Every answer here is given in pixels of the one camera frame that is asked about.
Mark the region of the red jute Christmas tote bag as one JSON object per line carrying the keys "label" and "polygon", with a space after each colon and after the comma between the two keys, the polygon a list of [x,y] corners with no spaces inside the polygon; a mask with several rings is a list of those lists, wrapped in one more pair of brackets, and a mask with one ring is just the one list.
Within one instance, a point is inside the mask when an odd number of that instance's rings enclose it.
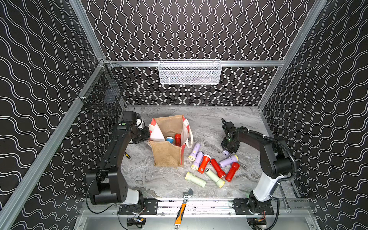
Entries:
{"label": "red jute Christmas tote bag", "polygon": [[178,168],[183,166],[185,148],[193,145],[189,121],[183,115],[153,118],[149,124],[155,166]]}

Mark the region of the blue white flashlight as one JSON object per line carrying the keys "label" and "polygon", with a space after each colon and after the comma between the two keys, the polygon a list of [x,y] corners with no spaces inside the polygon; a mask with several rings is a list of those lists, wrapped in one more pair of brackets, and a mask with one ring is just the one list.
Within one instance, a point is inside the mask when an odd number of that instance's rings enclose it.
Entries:
{"label": "blue white flashlight", "polygon": [[174,139],[172,137],[167,137],[166,138],[166,141],[169,142],[169,143],[171,143],[171,144],[173,144]]}

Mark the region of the red flashlight top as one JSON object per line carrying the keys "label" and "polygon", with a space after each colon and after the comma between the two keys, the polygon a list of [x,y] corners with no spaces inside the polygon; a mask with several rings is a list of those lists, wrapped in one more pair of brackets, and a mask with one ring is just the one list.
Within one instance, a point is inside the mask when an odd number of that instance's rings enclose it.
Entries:
{"label": "red flashlight top", "polygon": [[175,135],[175,145],[177,147],[181,147],[182,146],[182,144],[181,144],[181,134],[176,134]]}

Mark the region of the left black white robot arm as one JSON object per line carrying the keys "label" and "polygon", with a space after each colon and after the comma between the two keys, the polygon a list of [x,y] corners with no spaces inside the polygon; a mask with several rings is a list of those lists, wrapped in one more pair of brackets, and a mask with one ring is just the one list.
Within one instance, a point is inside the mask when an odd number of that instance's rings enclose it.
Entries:
{"label": "left black white robot arm", "polygon": [[120,121],[113,126],[106,154],[97,168],[86,174],[87,196],[93,205],[137,205],[141,202],[140,191],[128,187],[121,165],[129,144],[141,143],[149,138],[149,128],[143,126],[140,114],[134,111],[122,113]]}

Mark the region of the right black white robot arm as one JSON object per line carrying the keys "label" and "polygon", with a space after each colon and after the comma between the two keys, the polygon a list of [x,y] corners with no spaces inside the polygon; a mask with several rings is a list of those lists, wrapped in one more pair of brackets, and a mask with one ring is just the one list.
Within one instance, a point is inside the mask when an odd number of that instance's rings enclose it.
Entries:
{"label": "right black white robot arm", "polygon": [[262,175],[256,188],[249,194],[247,206],[252,214],[262,213],[270,207],[276,187],[282,181],[295,178],[296,162],[284,140],[265,136],[244,126],[235,127],[232,122],[225,119],[221,122],[225,132],[220,144],[224,155],[234,156],[242,143],[259,151]]}

